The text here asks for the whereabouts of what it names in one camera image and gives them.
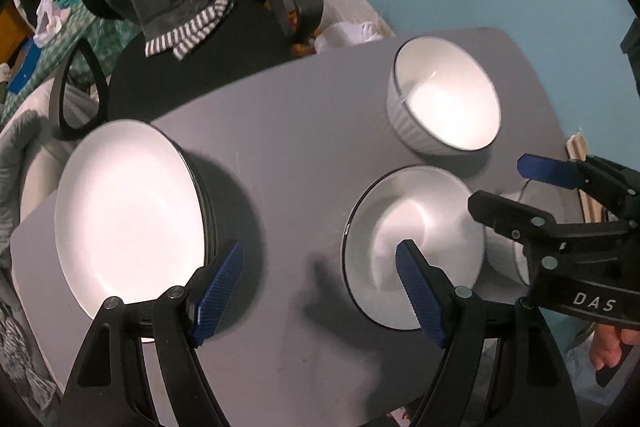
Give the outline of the person's right hand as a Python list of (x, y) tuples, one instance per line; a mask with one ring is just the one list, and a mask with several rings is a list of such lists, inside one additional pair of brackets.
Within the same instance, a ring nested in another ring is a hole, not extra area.
[(596, 324), (589, 351), (591, 364), (596, 371), (614, 367), (620, 363), (623, 346), (638, 345), (640, 333), (632, 329), (616, 329), (605, 324)]

